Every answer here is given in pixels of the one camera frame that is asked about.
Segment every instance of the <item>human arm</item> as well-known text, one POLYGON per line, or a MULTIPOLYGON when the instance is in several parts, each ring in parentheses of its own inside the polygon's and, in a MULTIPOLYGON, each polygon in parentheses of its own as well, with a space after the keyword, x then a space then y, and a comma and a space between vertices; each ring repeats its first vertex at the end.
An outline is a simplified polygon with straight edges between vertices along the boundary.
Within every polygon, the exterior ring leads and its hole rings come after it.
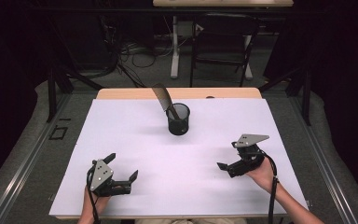
MULTIPOLYGON (((248 172, 247 175, 250 176, 260 188, 271 193, 273 173, 271 163, 267 158, 263 160, 257 169, 248 172)), ((283 207, 296 224, 323 223, 319 218, 296 201, 281 183, 277 184, 275 200, 283 207)))
MULTIPOLYGON (((107 206, 111 197, 97 197, 94 193, 92 194, 92 200, 95 202, 95 207, 97 208, 98 215, 100 215, 104 208, 107 206)), ((84 189, 84 198, 83 198, 83 209, 81 211, 80 219, 77 224, 92 224, 94 222, 93 208, 90 200, 87 187, 84 189)))

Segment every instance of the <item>wooden table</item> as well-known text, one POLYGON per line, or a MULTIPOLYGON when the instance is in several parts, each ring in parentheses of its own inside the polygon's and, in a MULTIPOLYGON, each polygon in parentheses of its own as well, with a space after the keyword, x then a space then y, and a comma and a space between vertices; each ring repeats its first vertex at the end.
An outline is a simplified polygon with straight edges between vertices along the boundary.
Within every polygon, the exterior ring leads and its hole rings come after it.
MULTIPOLYGON (((155 7, 291 7, 293 0, 153 0, 155 7)), ((173 55, 171 78, 178 78, 179 48, 177 40, 177 17, 173 16, 172 23, 173 55)), ((250 66, 246 67, 245 76, 252 79, 250 66)))
MULTIPOLYGON (((256 88, 168 88, 190 108, 188 133, 175 136, 151 89, 103 89, 92 103, 49 214, 78 218, 91 161, 117 153, 113 179, 139 170, 130 195, 116 196, 101 217, 267 217, 269 194, 247 176, 230 178, 217 162, 240 157, 231 142, 264 134, 258 145, 277 164, 280 181, 307 206, 267 102, 256 88)), ((275 203, 275 215, 285 211, 275 203)))

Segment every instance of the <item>human hand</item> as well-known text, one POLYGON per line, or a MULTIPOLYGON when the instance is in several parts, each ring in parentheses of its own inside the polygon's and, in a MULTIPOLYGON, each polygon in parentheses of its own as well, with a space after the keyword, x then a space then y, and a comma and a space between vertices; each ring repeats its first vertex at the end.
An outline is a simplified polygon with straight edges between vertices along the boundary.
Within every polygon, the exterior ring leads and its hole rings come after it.
MULTIPOLYGON (((98 215, 100 215, 104 208, 107 206, 109 197, 97 197, 94 193, 91 193, 92 200, 95 202, 95 207, 97 209, 98 215)), ((78 220, 78 224, 92 224, 94 222, 93 216, 93 208, 90 200, 89 192, 87 190, 87 186, 84 188, 84 196, 83 196, 83 209, 80 215, 80 219, 78 220)))
POLYGON ((266 190, 268 193, 271 193, 272 188, 272 179, 273 179, 273 172, 271 168, 271 163, 269 159, 264 158, 263 162, 259 167, 257 167, 253 171, 249 171, 246 173, 250 176, 254 182, 260 186, 260 188, 266 190))

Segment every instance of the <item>white paper sheet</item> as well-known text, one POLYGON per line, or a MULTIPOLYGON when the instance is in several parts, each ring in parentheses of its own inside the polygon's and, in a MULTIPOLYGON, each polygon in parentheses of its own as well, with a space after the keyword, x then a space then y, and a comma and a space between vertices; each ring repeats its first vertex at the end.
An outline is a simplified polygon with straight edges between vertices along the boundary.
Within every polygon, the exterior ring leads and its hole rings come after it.
MULTIPOLYGON (((190 108, 189 131, 175 136, 158 100, 94 100, 50 215, 78 217, 92 160, 111 153, 113 179, 138 179, 129 195, 115 196, 103 216, 266 216, 269 194, 244 175, 230 178, 217 162, 240 157, 231 142, 243 133, 264 134, 258 143, 273 158, 286 189, 306 202, 264 99, 173 100, 190 108)), ((285 214, 275 203, 275 214, 285 214)))

